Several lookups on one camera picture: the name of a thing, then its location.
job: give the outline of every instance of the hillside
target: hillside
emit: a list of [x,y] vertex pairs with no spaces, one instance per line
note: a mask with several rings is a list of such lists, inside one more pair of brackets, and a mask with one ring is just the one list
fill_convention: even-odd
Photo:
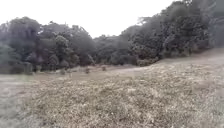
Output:
[[15,93],[14,100],[23,99],[22,111],[29,113],[23,117],[21,112],[8,110],[0,121],[8,118],[4,114],[17,113],[9,119],[36,117],[42,121],[39,127],[221,128],[224,123],[222,51],[163,60],[143,68],[73,73],[72,76],[15,76],[28,81],[25,85],[11,86],[4,86],[6,83],[1,81],[1,88],[8,88],[11,93],[21,90],[22,93]]

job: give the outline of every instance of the grassy slope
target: grassy slope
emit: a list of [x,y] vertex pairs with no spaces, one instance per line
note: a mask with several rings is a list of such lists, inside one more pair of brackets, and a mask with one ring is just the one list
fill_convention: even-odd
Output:
[[224,54],[89,75],[38,75],[27,101],[43,126],[222,127]]

